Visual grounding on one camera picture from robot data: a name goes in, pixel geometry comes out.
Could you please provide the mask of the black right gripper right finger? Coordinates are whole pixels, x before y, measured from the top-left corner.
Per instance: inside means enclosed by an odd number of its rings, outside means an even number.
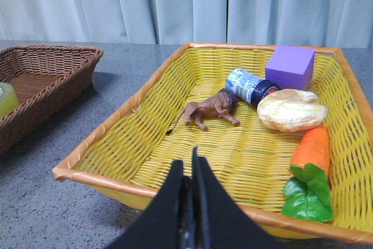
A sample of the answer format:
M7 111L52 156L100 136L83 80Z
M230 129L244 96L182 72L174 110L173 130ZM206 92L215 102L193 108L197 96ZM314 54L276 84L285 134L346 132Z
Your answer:
M240 209L196 147L192 150L192 197L196 248L287 248Z

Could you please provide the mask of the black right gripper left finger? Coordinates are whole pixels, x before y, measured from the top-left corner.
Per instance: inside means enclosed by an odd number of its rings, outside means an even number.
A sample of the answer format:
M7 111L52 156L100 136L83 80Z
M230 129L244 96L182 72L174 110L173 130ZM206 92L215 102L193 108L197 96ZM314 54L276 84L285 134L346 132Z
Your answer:
M107 248L192 248L191 179L175 160L157 195Z

